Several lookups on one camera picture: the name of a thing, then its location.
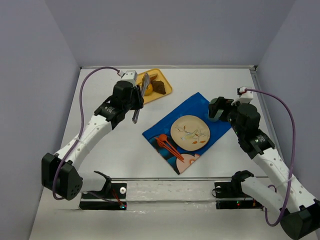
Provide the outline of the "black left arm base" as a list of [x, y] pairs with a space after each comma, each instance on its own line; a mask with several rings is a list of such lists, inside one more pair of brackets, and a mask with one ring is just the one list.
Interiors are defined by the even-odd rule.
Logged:
[[127, 182], [113, 181], [100, 171], [84, 173], [80, 190], [81, 210], [125, 211], [127, 209]]

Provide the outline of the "metal serving tongs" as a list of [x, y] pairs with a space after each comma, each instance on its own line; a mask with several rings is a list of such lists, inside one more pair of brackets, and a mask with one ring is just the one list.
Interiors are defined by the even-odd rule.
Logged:
[[145, 92], [148, 88], [148, 85], [150, 84], [151, 80], [150, 80], [150, 76], [148, 73], [145, 73], [143, 78], [142, 78], [142, 88], [140, 90], [140, 97], [139, 97], [139, 107], [134, 111], [133, 113], [133, 117], [132, 117], [132, 122], [134, 124], [136, 124], [138, 122], [138, 117], [139, 117], [139, 113], [140, 110], [143, 108], [144, 106], [144, 95]]

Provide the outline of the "green cup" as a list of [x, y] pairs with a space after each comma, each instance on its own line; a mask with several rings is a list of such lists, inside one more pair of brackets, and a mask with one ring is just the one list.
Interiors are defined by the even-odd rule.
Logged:
[[212, 122], [217, 122], [222, 114], [222, 110], [219, 108], [218, 98], [214, 98], [208, 105], [208, 119]]

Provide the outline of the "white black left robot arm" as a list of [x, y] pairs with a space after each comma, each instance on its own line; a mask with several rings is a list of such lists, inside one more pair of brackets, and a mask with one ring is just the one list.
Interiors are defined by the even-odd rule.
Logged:
[[79, 168], [95, 145], [125, 119], [133, 110], [132, 121], [138, 121], [143, 108], [143, 96], [148, 82], [133, 85], [120, 80], [113, 93], [95, 111], [88, 124], [82, 124], [80, 132], [56, 153], [46, 153], [41, 160], [41, 183], [51, 190], [56, 200], [72, 200], [79, 193], [94, 192], [105, 195], [111, 189], [111, 178], [100, 171], [79, 173]]

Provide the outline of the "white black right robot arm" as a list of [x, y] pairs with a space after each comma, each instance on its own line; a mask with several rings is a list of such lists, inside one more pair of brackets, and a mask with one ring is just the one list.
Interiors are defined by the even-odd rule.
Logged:
[[275, 144], [260, 130], [261, 116], [249, 101], [235, 102], [222, 96], [208, 105], [208, 118], [228, 122], [240, 148], [268, 176], [272, 190], [248, 170], [237, 171], [230, 181], [217, 182], [216, 198], [251, 197], [280, 216], [280, 226], [293, 240], [299, 240], [320, 227], [320, 201], [290, 173]]

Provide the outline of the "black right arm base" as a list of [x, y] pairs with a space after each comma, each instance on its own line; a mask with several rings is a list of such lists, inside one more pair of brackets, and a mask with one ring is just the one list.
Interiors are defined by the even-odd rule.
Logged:
[[211, 195], [216, 199], [217, 210], [263, 209], [263, 206], [251, 196], [243, 193], [241, 183], [254, 177], [248, 170], [237, 171], [230, 181], [214, 183]]

